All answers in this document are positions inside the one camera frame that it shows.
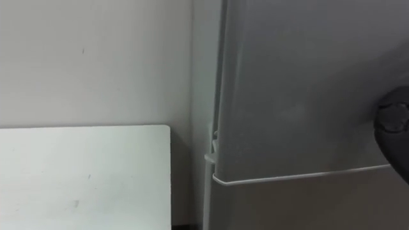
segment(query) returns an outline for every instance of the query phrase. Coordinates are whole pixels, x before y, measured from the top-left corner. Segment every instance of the freezer door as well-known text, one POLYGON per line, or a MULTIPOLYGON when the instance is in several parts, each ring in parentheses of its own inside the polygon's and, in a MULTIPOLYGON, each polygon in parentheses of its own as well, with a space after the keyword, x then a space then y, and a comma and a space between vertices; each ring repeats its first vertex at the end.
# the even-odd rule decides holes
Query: freezer door
POLYGON ((379 98, 409 84, 409 1, 230 0, 215 177, 384 165, 379 98))

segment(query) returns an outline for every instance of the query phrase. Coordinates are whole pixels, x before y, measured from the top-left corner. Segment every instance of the gray wall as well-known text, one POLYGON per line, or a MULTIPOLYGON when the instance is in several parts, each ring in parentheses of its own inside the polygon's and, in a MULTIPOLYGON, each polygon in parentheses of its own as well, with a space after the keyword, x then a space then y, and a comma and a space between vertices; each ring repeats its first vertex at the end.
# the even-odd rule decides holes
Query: gray wall
POLYGON ((189 223, 190 0, 0 1, 0 127, 167 124, 189 223))

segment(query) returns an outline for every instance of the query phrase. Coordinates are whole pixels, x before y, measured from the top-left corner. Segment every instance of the refrigerator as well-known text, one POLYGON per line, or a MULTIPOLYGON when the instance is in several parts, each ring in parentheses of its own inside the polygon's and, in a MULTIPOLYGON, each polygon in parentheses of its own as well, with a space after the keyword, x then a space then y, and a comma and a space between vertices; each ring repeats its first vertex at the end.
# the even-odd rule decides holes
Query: refrigerator
POLYGON ((373 137, 409 85, 404 0, 194 0, 195 220, 218 229, 408 229, 373 137))

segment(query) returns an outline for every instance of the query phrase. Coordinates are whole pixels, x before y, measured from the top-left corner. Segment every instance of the white table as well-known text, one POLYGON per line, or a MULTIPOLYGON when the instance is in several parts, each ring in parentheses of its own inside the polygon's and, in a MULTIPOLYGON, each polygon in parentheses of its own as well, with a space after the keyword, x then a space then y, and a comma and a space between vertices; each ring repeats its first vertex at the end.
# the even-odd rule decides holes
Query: white table
POLYGON ((0 129, 0 229, 171 229, 164 125, 0 129))

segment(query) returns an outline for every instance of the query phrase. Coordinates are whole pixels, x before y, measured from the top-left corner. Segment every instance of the black object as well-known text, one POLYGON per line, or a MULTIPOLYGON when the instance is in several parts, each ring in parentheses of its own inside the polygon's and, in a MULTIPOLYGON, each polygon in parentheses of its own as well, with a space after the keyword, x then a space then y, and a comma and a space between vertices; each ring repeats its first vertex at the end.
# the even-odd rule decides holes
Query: black object
POLYGON ((399 87, 379 101, 374 128, 383 155, 409 184, 409 86, 399 87))

